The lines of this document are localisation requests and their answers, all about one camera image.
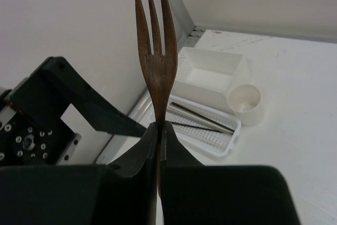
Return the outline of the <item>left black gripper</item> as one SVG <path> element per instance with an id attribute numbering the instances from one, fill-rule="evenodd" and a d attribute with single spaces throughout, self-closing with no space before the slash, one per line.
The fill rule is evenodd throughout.
<path id="1" fill-rule="evenodd" d="M 61 116 L 73 105 L 95 131 L 141 137 L 146 128 L 97 93 L 62 56 L 14 89 L 1 88 L 1 165 L 65 165 L 81 136 Z"/>

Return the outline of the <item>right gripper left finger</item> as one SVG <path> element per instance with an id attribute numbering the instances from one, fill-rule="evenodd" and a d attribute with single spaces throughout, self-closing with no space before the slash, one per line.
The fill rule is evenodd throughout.
<path id="1" fill-rule="evenodd" d="M 1 224 L 154 224 L 157 126 L 110 164 L 1 169 Z"/>

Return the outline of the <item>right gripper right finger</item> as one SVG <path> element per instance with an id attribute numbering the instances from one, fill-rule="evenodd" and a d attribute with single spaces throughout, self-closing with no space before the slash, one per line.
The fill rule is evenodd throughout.
<path id="1" fill-rule="evenodd" d="M 166 122 L 160 193 L 165 224 L 299 224 L 288 184 L 268 165 L 203 165 Z"/>

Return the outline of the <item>black thin chopstick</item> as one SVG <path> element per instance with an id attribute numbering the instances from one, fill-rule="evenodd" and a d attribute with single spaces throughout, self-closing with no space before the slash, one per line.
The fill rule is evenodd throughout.
<path id="1" fill-rule="evenodd" d="M 178 123 L 178 122 L 171 122 L 171 124 L 186 127 L 186 128 L 204 130 L 204 131 L 220 132 L 219 130 L 215 130 L 215 129 L 208 129 L 208 128 L 203 128 L 200 126 L 188 125 L 188 124 L 183 124 L 183 123 Z"/>

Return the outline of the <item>silver metal chopstick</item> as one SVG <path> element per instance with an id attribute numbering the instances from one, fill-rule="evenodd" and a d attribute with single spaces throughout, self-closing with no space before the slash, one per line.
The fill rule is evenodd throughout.
<path id="1" fill-rule="evenodd" d="M 177 109 L 180 109 L 180 110 L 182 110 L 182 111 L 184 111 L 186 113 L 193 114 L 194 116 L 199 117 L 200 119 L 203 119 L 204 121 L 207 121 L 209 123 L 212 123 L 213 125 L 217 125 L 218 127 L 223 128 L 227 132 L 234 133 L 234 130 L 230 129 L 229 127 L 227 127 L 225 125 L 222 125 L 222 124 L 220 124 L 220 123 L 218 123 L 218 122 L 216 122 L 214 120 L 211 120 L 211 119 L 209 119 L 209 118 L 207 118 L 207 117 L 205 117 L 205 116 L 203 116 L 203 115 L 201 115 L 201 114 L 199 114 L 197 112 L 194 112 L 194 111 L 192 111 L 192 110 L 190 110 L 190 109 L 188 109 L 186 107 L 183 107 L 182 105 L 179 105 L 179 104 L 177 104 L 175 102 L 172 102 L 171 106 L 173 106 L 173 107 L 175 107 Z"/>

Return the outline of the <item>brown wooden fork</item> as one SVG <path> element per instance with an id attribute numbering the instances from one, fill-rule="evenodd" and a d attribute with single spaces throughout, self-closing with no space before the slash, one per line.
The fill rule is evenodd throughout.
<path id="1" fill-rule="evenodd" d="M 175 81 L 178 59 L 177 40 L 169 0 L 161 0 L 164 36 L 160 26 L 154 0 L 148 0 L 151 32 L 142 0 L 135 0 L 138 56 L 142 74 L 152 100 L 157 126 L 157 189 L 162 193 L 162 146 L 166 141 L 166 109 Z"/>

